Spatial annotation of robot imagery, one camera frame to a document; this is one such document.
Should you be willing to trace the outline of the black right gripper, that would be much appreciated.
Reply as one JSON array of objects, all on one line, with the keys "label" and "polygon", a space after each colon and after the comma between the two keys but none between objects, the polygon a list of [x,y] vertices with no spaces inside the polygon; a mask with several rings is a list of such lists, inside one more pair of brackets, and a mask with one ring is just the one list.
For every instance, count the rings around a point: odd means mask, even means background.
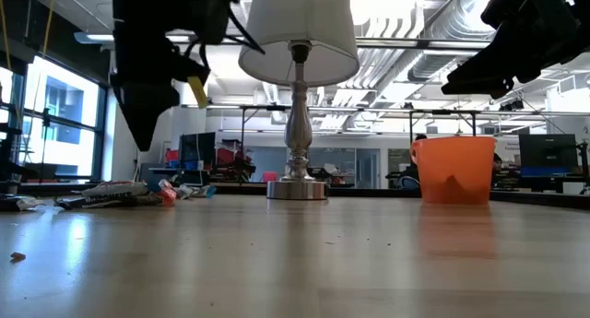
[{"label": "black right gripper", "polygon": [[494,39],[454,70],[445,95],[502,98],[513,89],[512,77],[535,79],[572,37],[572,14],[562,0],[490,0],[480,18],[496,29]]}]

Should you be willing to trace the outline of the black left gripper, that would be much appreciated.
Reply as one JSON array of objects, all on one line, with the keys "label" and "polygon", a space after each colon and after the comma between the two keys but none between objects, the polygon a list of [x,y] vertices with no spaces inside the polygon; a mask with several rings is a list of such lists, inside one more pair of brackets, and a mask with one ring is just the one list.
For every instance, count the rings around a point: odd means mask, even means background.
[{"label": "black left gripper", "polygon": [[[227,20],[189,20],[194,36],[186,51],[168,38],[171,28],[162,22],[117,20],[114,22],[115,70],[112,86],[128,129],[140,151],[149,151],[159,116],[180,103],[172,80],[205,83],[210,74],[207,46],[227,37]],[[156,86],[146,96],[144,127],[139,86]]]}]

